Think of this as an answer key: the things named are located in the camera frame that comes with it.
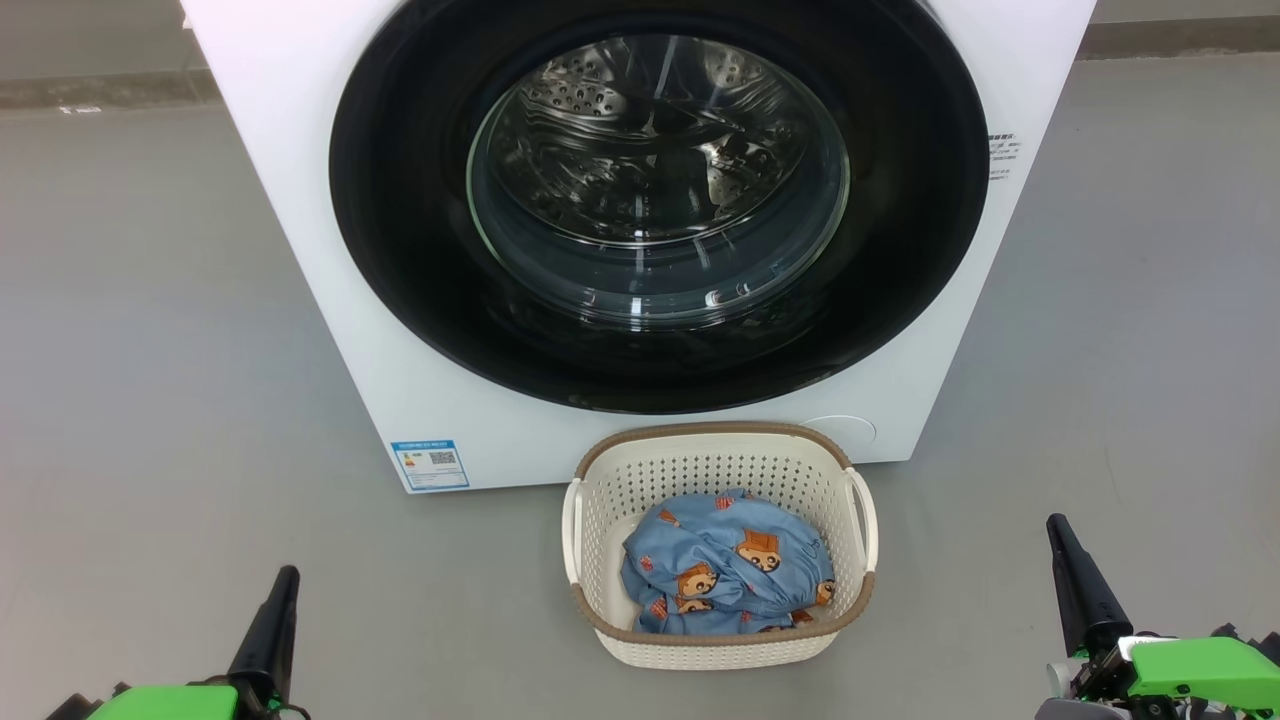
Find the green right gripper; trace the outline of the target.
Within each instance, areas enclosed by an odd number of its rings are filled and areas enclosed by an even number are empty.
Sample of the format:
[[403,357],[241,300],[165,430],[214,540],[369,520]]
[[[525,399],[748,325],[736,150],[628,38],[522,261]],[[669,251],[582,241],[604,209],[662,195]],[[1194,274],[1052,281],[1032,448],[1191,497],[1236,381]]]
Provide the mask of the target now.
[[1133,634],[1097,562],[1062,514],[1047,518],[1062,641],[1075,665],[1051,664],[1038,719],[1276,719],[1279,637]]

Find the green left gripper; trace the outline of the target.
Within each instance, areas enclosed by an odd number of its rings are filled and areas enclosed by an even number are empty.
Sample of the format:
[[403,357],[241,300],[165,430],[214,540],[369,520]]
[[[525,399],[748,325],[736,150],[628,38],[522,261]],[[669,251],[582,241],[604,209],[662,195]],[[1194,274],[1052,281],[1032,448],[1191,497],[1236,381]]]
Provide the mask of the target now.
[[50,719],[310,719],[291,693],[300,570],[283,566],[228,669],[229,680],[119,683],[109,700],[76,693]]

